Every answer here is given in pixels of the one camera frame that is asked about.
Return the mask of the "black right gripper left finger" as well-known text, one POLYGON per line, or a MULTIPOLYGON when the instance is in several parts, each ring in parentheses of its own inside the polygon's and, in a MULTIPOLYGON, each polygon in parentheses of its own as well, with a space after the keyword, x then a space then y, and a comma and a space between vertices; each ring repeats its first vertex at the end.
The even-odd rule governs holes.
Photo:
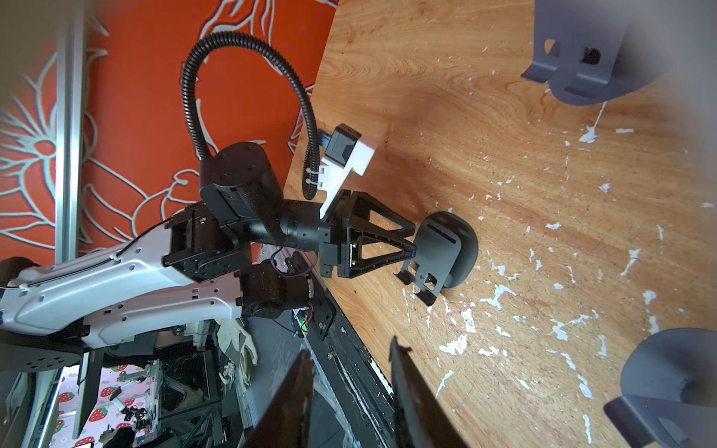
POLYGON ((314 395, 314 362, 302 350, 244 447, 308 447, 314 395))

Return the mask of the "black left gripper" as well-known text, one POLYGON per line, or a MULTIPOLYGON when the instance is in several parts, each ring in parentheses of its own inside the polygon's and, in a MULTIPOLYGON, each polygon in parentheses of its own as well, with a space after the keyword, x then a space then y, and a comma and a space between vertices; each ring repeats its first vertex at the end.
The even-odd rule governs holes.
POLYGON ((395 263, 412 259, 416 246, 403 238, 412 237, 416 224, 384 203, 364 193, 366 215, 360 211, 361 192, 341 190, 329 205, 319 231, 319 274, 332 278, 334 269, 341 278, 355 278, 395 263), (363 236, 359 220, 403 238, 363 236))

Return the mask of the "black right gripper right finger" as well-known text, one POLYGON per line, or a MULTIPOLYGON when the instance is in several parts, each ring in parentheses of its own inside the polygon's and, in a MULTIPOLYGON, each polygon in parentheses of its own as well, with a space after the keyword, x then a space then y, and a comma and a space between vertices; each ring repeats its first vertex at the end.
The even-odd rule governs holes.
POLYGON ((397 447, 467 447, 450 423, 418 367, 411 348, 394 336, 389 361, 394 391, 394 422, 397 447))

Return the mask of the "black phone stand front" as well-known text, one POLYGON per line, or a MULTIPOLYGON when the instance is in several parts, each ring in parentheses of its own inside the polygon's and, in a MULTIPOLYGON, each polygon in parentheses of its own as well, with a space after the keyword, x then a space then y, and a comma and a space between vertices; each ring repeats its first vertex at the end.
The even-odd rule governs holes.
POLYGON ((428 216, 416 238, 416 255, 396 274, 406 286, 418 288, 416 297, 433 306, 444 289, 462 284, 474 268, 479 242, 474 228, 457 215, 442 211, 428 216))

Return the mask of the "purple phone stand front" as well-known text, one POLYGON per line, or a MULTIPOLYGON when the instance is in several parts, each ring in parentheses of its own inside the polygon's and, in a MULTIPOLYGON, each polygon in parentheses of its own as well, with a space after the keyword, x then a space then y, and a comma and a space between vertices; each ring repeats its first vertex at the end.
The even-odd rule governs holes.
POLYGON ((630 355, 603 410, 631 447, 716 445, 716 332, 656 333, 630 355))

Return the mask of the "purple-grey phone stand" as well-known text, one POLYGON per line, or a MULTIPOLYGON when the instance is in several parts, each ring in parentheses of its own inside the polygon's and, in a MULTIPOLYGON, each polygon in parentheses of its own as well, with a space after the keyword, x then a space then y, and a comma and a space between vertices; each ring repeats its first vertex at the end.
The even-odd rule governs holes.
POLYGON ((647 1, 537 1, 533 55, 521 78, 558 101, 594 106, 634 93, 668 72, 647 32, 647 1))

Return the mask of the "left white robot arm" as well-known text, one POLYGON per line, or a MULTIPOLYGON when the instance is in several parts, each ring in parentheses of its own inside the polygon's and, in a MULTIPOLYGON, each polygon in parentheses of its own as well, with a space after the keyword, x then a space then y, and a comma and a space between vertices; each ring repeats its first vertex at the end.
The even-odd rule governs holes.
POLYGON ((79 364, 91 352, 136 336, 203 320, 275 317, 312 303, 309 272, 255 263, 271 245, 316 254, 323 277, 354 278, 416 255, 416 226, 365 192, 328 190, 329 164, 304 85, 267 42, 239 32, 201 39, 181 89, 200 159, 200 201, 129 243, 54 266, 21 257, 1 264, 1 367, 39 373, 79 364), (304 199, 288 200, 264 149, 253 142, 209 151, 195 83, 205 58, 223 48, 261 54, 298 96, 308 133, 304 199))

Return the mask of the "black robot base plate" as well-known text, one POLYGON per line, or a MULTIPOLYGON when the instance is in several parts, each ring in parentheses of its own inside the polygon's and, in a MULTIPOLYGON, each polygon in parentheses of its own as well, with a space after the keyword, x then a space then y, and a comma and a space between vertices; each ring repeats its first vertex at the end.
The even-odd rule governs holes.
POLYGON ((297 311, 315 362, 312 447, 395 447, 393 389, 347 316, 311 274, 312 307, 297 311))

